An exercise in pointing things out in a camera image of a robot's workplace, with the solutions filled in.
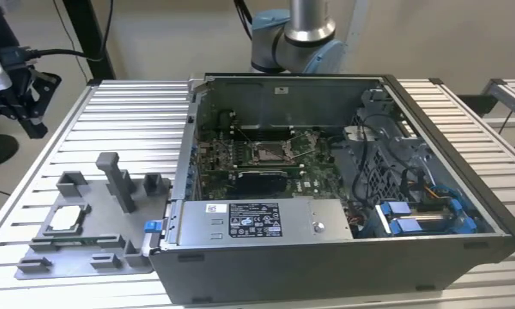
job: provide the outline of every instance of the blue latch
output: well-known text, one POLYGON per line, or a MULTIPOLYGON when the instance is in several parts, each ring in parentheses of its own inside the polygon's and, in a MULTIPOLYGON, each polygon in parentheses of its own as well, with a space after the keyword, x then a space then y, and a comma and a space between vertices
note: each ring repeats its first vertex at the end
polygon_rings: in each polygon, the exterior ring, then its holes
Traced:
POLYGON ((453 233, 456 234, 476 234, 478 232, 478 226, 474 220, 468 217, 468 215, 462 212, 462 216, 460 216, 454 222, 454 226, 452 228, 453 233))
POLYGON ((422 232, 424 229, 416 218, 401 218, 389 224, 392 233, 397 236, 405 236, 406 234, 413 234, 422 232))
POLYGON ((406 201, 385 201, 381 204, 382 212, 396 217, 413 214, 412 208, 406 201))
POLYGON ((162 221, 147 221, 146 222, 146 233, 161 233, 163 231, 162 221))
POLYGON ((453 199, 450 200, 450 205, 452 205, 452 208, 453 208, 453 210, 454 210, 456 213, 458 213, 460 211, 464 210, 462 204, 461 204, 461 202, 460 202, 456 198, 453 198, 453 199))

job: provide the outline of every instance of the floor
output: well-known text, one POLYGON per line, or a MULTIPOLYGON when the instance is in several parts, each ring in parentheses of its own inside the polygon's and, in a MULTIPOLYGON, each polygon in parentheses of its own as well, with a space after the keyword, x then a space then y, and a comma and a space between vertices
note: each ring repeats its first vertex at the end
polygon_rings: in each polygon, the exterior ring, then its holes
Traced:
MULTIPOLYGON (((19 151, 12 159, 0 165, 0 190, 10 193, 14 192, 49 141, 49 138, 46 140, 31 140, 27 134, 22 132, 12 134, 12 136, 18 138, 19 151)), ((0 208, 7 200, 8 196, 0 194, 0 208)))

